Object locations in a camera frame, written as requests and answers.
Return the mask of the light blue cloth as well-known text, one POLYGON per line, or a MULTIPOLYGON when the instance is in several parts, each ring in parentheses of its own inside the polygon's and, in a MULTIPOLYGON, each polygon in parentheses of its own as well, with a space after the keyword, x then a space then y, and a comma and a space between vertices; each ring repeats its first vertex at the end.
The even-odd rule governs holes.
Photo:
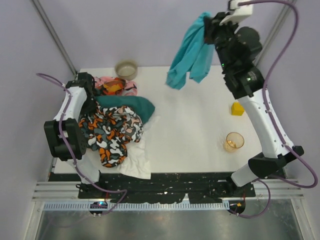
POLYGON ((180 90, 187 75, 200 83, 210 71, 214 46, 205 43, 205 17, 211 14, 203 12, 188 28, 171 63, 165 83, 172 89, 180 90))

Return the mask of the black orange grey camouflage cloth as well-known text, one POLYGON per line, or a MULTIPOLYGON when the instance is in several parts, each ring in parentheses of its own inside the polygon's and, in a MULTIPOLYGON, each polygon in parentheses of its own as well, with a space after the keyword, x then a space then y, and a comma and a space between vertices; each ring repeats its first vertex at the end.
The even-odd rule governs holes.
POLYGON ((78 125, 86 139, 86 147, 98 151, 101 165, 114 168, 128 156, 127 144, 140 142, 143 122, 129 106, 102 107, 82 114, 78 125))

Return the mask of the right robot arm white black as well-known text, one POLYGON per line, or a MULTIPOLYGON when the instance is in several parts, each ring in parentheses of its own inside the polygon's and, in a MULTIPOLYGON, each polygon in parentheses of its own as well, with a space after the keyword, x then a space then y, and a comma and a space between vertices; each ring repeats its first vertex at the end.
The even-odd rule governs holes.
POLYGON ((261 52, 258 32, 236 23, 221 24, 227 16, 219 12, 204 17, 204 42, 214 45, 221 63, 224 81, 233 97, 243 106, 258 136, 262 151, 230 176, 237 187, 265 178, 302 156, 302 146, 294 145, 286 136, 277 116, 269 114, 273 107, 263 90, 265 79, 253 64, 261 52))

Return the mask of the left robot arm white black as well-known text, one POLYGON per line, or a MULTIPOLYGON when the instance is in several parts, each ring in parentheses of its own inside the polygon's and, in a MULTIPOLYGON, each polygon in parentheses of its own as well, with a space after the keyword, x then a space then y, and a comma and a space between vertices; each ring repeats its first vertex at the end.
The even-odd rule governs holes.
POLYGON ((57 158, 59 170, 72 170, 82 184, 97 183, 100 171, 88 157, 87 140, 82 133, 80 117, 97 110, 94 96, 94 78, 87 72, 78 73, 75 80, 61 83, 56 78, 39 74, 40 77, 58 85, 65 92, 60 110, 53 120, 44 123, 44 132, 51 155, 57 158))

